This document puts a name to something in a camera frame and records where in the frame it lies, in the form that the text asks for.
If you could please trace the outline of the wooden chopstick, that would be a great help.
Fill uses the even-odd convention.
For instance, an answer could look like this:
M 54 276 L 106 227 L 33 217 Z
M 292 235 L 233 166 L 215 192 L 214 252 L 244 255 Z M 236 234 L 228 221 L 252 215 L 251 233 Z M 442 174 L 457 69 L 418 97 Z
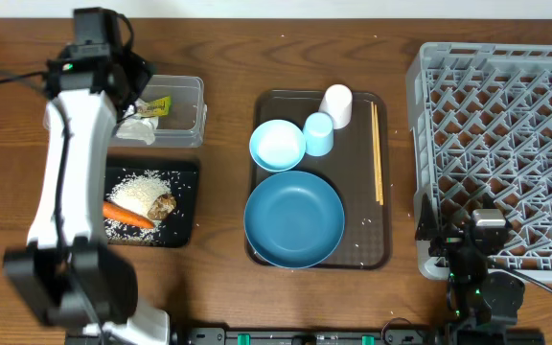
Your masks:
M 378 119 L 378 106 L 373 104 L 372 113 L 373 135 L 374 135 L 374 154 L 375 154 L 375 179 L 376 179 L 376 198 L 380 206 L 384 204 L 384 192 L 382 186 L 382 166 L 380 157 L 380 126 Z
M 374 159 L 375 194 L 376 194 L 376 201 L 379 203 L 379 205 L 383 205 L 378 113 L 377 113 L 377 106 L 375 105 L 374 102 L 371 102 L 371 121 L 372 121 L 371 129 L 372 129 L 372 145 L 373 145 L 373 159 Z

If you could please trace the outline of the white rice pile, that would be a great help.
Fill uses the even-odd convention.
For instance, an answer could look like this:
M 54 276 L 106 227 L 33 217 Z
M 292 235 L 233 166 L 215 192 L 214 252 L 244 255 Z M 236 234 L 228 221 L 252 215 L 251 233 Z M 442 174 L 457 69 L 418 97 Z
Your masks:
M 147 170 L 132 172 L 124 169 L 124 175 L 119 177 L 112 190 L 105 195 L 107 202 L 116 204 L 135 214 L 147 218 L 150 206 L 162 194 L 172 194 L 176 200 L 176 208 L 164 220 L 151 220 L 152 229 L 139 228 L 119 221 L 105 218 L 105 233 L 113 243 L 161 245 L 166 239 L 166 221 L 178 216 L 182 206 L 180 192 L 187 185 L 181 181 L 182 173 Z

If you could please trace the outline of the dark blue plate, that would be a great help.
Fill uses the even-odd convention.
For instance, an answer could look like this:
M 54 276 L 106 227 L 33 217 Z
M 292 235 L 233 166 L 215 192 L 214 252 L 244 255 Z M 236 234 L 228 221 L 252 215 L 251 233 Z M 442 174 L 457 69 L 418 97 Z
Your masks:
M 309 172 L 280 172 L 252 191 L 243 226 L 250 246 L 268 263 L 307 268 L 325 261 L 339 246 L 344 206 L 324 179 Z

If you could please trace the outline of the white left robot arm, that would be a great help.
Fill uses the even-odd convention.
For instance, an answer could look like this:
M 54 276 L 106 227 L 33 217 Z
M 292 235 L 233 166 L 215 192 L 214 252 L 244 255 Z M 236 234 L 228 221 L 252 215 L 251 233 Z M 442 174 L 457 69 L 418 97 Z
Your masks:
M 153 70 L 127 45 L 70 45 L 48 62 L 46 168 L 27 245 L 4 272 L 38 322 L 102 344 L 167 344 L 169 315 L 139 297 L 133 266 L 107 246 L 104 176 L 115 126 Z

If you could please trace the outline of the orange carrot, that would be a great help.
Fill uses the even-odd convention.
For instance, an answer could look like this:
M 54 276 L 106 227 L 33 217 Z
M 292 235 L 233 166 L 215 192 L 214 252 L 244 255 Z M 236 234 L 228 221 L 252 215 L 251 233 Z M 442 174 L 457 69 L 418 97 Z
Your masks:
M 103 203 L 103 216 L 139 228 L 152 229 L 154 227 L 154 223 L 150 219 L 107 201 Z

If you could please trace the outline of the white napkin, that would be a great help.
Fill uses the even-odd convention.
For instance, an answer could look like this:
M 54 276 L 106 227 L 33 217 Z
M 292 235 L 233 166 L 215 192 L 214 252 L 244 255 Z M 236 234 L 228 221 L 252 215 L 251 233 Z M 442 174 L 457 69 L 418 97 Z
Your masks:
M 158 118 L 144 117 L 144 111 L 148 109 L 148 105 L 141 99 L 131 105 L 118 124 L 115 136 L 119 139 L 142 141 L 146 145 L 152 145 L 156 140 L 154 131 L 158 127 Z

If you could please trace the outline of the light blue plastic bowl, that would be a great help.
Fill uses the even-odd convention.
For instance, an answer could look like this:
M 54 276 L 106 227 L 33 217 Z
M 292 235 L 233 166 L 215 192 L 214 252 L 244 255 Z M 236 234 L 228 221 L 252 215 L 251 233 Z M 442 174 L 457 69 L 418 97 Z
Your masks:
M 249 140 L 251 158 L 270 173 L 294 168 L 306 154 L 306 147 L 302 130 L 286 120 L 270 120 L 260 124 Z

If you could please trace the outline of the brown food scrap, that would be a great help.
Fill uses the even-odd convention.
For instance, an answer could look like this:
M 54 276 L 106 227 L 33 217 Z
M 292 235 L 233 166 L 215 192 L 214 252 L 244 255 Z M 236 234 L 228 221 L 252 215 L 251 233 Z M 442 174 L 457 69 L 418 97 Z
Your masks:
M 147 218 L 151 220 L 164 220 L 176 208 L 176 200 L 172 194 L 162 194 L 154 200 L 149 210 Z

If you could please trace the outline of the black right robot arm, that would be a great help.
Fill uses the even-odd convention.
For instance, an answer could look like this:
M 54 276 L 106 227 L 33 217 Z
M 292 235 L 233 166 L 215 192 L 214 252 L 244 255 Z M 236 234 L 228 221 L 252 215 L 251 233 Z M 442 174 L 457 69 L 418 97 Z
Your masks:
M 428 196 L 422 198 L 415 239 L 429 243 L 428 254 L 448 262 L 448 309 L 455 318 L 424 336 L 425 344 L 505 344 L 507 329 L 518 322 L 524 283 L 504 272 L 490 272 L 490 257 L 500 251 L 512 225 L 483 197 L 464 225 L 438 225 Z

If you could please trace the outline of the yellow green snack wrapper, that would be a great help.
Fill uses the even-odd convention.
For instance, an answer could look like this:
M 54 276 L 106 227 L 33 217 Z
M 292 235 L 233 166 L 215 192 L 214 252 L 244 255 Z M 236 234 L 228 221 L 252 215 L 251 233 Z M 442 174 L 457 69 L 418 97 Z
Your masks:
M 170 96 L 159 98 L 150 102 L 138 99 L 135 103 L 136 113 L 145 118 L 167 116 L 170 112 L 171 106 L 172 99 Z

